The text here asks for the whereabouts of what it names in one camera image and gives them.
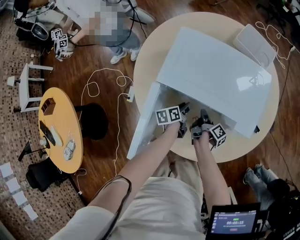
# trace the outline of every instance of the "white plug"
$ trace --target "white plug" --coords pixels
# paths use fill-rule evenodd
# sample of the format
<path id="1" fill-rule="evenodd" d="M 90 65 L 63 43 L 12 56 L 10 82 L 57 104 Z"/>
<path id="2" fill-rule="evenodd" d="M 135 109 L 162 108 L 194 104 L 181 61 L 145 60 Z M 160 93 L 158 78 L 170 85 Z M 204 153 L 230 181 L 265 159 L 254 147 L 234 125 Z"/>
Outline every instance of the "white plug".
<path id="1" fill-rule="evenodd" d="M 135 90 L 134 90 L 133 86 L 130 86 L 128 96 L 127 96 L 127 101 L 132 103 L 134 98 L 135 98 Z"/>

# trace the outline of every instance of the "black stool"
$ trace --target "black stool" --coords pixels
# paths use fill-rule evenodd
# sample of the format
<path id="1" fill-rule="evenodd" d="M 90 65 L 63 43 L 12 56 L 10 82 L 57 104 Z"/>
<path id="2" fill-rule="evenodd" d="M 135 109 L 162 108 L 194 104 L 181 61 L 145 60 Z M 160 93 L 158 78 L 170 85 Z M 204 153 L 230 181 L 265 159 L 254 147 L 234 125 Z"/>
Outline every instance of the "black stool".
<path id="1" fill-rule="evenodd" d="M 99 140 L 105 137 L 108 129 L 108 120 L 103 108 L 90 103 L 84 106 L 75 106 L 76 112 L 81 111 L 82 137 Z"/>

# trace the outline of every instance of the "white paper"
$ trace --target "white paper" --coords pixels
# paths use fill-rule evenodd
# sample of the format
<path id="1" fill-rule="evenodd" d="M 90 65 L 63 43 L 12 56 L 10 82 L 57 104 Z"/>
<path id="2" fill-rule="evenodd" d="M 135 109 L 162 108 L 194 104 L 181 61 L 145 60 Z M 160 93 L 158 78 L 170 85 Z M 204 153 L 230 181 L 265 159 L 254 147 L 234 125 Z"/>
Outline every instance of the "white paper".
<path id="1" fill-rule="evenodd" d="M 7 181 L 6 185 L 11 193 L 20 188 L 17 178 L 12 178 L 11 180 Z"/>
<path id="2" fill-rule="evenodd" d="M 23 210 L 28 214 L 31 220 L 34 220 L 38 217 L 37 213 L 32 209 L 30 204 L 26 205 Z"/>
<path id="3" fill-rule="evenodd" d="M 3 165 L 0 166 L 0 170 L 2 172 L 2 176 L 4 178 L 8 177 L 9 175 L 13 174 L 13 170 L 11 169 L 11 166 L 10 166 L 10 162 L 8 163 L 5 163 Z"/>
<path id="4" fill-rule="evenodd" d="M 14 194 L 13 198 L 18 206 L 22 205 L 24 202 L 27 202 L 27 198 L 25 197 L 23 191 Z"/>

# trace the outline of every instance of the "white card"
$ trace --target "white card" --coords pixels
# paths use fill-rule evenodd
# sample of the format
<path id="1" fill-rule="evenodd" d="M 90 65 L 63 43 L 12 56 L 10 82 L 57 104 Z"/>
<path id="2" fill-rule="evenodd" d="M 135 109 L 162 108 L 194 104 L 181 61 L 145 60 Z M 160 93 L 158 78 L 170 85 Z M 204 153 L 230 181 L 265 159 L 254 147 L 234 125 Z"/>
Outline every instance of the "white card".
<path id="1" fill-rule="evenodd" d="M 158 125 L 170 124 L 173 122 L 182 121 L 179 106 L 168 107 L 155 111 Z"/>
<path id="2" fill-rule="evenodd" d="M 14 173 L 13 170 L 11 169 L 10 162 L 1 165 L 0 170 L 3 178 L 6 178 L 7 176 Z"/>
<path id="3" fill-rule="evenodd" d="M 17 203 L 18 206 L 22 205 L 23 203 L 27 202 L 27 198 L 24 195 L 24 192 L 18 192 L 16 194 L 13 195 L 13 198 L 15 200 L 15 202 Z"/>
<path id="4" fill-rule="evenodd" d="M 28 214 L 31 220 L 34 220 L 38 217 L 37 213 L 32 209 L 30 204 L 26 205 L 23 210 Z"/>
<path id="5" fill-rule="evenodd" d="M 7 181 L 6 185 L 11 193 L 20 188 L 17 178 L 12 178 L 11 180 Z"/>

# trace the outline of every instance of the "gray pants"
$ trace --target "gray pants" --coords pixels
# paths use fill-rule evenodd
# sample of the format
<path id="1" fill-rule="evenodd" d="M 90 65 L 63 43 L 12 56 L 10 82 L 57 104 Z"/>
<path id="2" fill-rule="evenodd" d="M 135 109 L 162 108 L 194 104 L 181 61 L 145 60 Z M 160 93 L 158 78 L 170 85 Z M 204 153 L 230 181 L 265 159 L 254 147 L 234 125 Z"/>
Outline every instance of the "gray pants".
<path id="1" fill-rule="evenodd" d="M 257 200 L 261 203 L 261 210 L 267 210 L 275 201 L 273 195 L 268 191 L 267 184 L 276 178 L 262 165 L 255 166 L 255 172 L 248 169 L 245 180 L 255 191 Z"/>
<path id="2" fill-rule="evenodd" d="M 130 29 L 123 29 L 121 31 L 113 30 L 111 36 L 101 36 L 100 43 L 108 46 L 115 56 L 120 55 L 123 52 L 123 48 L 134 50 L 139 49 L 141 42 L 133 31 L 131 32 L 130 37 L 124 43 L 122 43 L 129 36 L 129 33 Z"/>

